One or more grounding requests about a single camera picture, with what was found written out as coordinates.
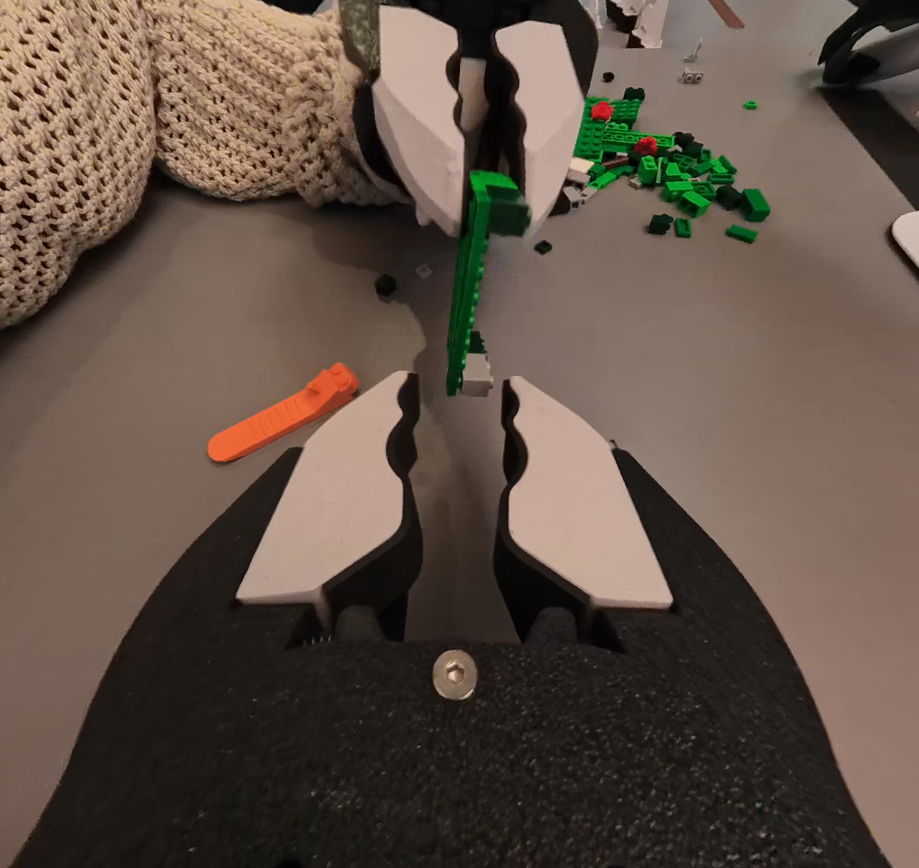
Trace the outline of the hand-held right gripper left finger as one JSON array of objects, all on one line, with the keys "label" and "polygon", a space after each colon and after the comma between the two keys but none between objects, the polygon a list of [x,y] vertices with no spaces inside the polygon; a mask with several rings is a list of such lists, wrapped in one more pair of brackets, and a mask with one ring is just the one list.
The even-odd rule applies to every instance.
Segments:
[{"label": "hand-held right gripper left finger", "polygon": [[394,372],[312,435],[237,588],[243,605],[313,607],[331,630],[346,609],[372,609],[386,638],[405,636],[423,565],[410,471],[420,382]]}]

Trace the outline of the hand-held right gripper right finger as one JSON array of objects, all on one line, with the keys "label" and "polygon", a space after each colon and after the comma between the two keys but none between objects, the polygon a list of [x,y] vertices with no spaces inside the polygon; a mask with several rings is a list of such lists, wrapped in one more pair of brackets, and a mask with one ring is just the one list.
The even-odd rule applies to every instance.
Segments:
[{"label": "hand-held right gripper right finger", "polygon": [[517,636],[546,609],[593,638],[609,610],[672,610],[672,589],[611,443],[522,376],[502,384],[493,574]]}]

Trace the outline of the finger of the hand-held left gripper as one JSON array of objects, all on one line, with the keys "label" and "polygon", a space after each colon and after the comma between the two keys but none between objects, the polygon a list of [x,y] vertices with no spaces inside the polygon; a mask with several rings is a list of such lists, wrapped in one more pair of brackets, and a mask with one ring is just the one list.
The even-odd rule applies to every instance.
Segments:
[{"label": "finger of the hand-held left gripper", "polygon": [[460,96],[448,77],[459,51],[450,24],[411,7],[380,6],[376,127],[415,207],[450,237],[462,232],[467,178]]},{"label": "finger of the hand-held left gripper", "polygon": [[494,47],[510,76],[504,157],[529,208],[530,238],[548,218],[566,180],[583,93],[560,25],[516,23],[495,33]]}]

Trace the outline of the pile of green lego bricks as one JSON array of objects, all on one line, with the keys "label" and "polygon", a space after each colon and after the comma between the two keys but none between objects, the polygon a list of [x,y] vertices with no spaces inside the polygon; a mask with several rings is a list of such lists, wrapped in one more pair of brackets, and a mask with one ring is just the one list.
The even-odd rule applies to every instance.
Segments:
[{"label": "pile of green lego bricks", "polygon": [[756,241],[758,226],[772,215],[764,193],[742,187],[732,161],[714,154],[694,134],[638,130],[644,101],[642,88],[626,88],[615,99],[586,97],[568,176],[552,214],[571,213],[623,180],[634,190],[654,192],[670,207],[648,219],[651,236],[671,233],[689,239],[695,220],[718,206],[738,219],[727,226],[727,237],[746,244]]}]

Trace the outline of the green lego assembly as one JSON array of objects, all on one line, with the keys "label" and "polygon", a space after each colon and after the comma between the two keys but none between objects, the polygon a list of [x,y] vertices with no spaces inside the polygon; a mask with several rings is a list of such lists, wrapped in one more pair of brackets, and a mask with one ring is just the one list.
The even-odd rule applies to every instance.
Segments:
[{"label": "green lego assembly", "polygon": [[473,170],[465,230],[459,239],[447,339],[446,394],[458,395],[471,349],[484,259],[490,237],[523,237],[531,210],[517,184],[494,171]]}]

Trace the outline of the person's left forearm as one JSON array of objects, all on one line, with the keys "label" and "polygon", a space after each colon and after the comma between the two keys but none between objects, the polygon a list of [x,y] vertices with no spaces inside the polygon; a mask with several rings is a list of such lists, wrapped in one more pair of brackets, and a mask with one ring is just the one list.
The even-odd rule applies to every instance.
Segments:
[{"label": "person's left forearm", "polygon": [[154,167],[236,202],[409,201],[359,150],[338,0],[1,1],[1,327],[135,216]]}]

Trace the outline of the green patterned wrist band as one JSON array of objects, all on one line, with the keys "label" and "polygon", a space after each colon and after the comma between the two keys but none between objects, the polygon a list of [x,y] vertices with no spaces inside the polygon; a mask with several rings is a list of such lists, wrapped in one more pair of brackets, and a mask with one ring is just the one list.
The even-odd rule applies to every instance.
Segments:
[{"label": "green patterned wrist band", "polygon": [[382,0],[337,0],[343,46],[368,83],[381,70]]}]

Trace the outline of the orange brick separator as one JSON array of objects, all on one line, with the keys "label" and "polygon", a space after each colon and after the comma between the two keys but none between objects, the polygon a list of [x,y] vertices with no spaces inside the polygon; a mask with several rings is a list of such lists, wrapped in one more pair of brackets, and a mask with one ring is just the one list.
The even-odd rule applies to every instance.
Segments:
[{"label": "orange brick separator", "polygon": [[223,463],[245,457],[349,404],[358,391],[356,374],[336,363],[305,388],[215,434],[208,442],[208,458]]}]

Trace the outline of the black and white device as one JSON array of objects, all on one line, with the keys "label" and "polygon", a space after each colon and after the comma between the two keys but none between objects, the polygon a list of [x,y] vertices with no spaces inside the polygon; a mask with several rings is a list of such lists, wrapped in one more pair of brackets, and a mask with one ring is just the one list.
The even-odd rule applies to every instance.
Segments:
[{"label": "black and white device", "polygon": [[918,0],[864,0],[826,39],[822,83],[856,87],[917,73]]}]

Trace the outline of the white book stand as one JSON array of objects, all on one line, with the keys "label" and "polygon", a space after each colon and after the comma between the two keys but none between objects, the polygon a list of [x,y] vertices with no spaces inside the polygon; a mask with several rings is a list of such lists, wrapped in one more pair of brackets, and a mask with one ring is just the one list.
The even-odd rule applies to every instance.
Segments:
[{"label": "white book stand", "polygon": [[903,257],[918,271],[918,222],[917,210],[902,214],[890,225],[890,239]]}]

